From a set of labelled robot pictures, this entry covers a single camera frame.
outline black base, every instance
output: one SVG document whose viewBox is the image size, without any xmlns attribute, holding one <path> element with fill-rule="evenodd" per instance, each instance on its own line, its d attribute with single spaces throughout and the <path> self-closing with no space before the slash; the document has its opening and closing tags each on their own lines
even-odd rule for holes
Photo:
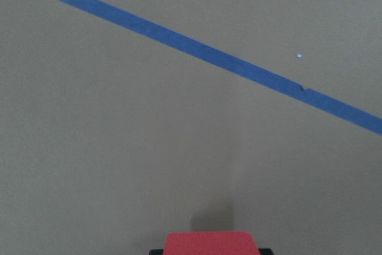
<svg viewBox="0 0 382 255">
<path fill-rule="evenodd" d="M 272 250 L 269 248 L 259 248 L 261 255 L 274 255 Z M 150 251 L 149 255 L 163 255 L 163 249 L 153 249 Z"/>
</svg>

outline blue painter's tape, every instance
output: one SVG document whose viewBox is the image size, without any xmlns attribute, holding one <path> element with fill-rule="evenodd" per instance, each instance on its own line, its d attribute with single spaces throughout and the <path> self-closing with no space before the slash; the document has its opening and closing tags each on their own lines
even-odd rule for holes
<svg viewBox="0 0 382 255">
<path fill-rule="evenodd" d="M 99 0 L 59 0 L 382 135 L 382 119 Z"/>
</svg>

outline tape strip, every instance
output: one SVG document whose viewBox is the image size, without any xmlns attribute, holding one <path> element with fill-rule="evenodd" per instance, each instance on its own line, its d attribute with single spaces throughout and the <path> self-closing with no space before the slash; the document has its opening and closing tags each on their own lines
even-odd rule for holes
<svg viewBox="0 0 382 255">
<path fill-rule="evenodd" d="M 382 135 L 382 119 L 99 0 L 59 0 Z"/>
</svg>

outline red block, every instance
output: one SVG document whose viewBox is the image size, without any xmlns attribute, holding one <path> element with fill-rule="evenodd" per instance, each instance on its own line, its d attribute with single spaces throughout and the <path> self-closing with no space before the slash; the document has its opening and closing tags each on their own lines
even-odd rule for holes
<svg viewBox="0 0 382 255">
<path fill-rule="evenodd" d="M 167 236 L 164 255 L 260 255 L 260 252 L 247 232 L 184 232 Z"/>
</svg>

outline wall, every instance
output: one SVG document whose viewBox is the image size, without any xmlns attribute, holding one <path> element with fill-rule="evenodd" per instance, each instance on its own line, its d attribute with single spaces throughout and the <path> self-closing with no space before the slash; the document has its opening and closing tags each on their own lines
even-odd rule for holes
<svg viewBox="0 0 382 255">
<path fill-rule="evenodd" d="M 382 116 L 381 0 L 104 1 Z M 57 1 L 0 7 L 2 254 L 381 250 L 380 136 Z"/>
</svg>

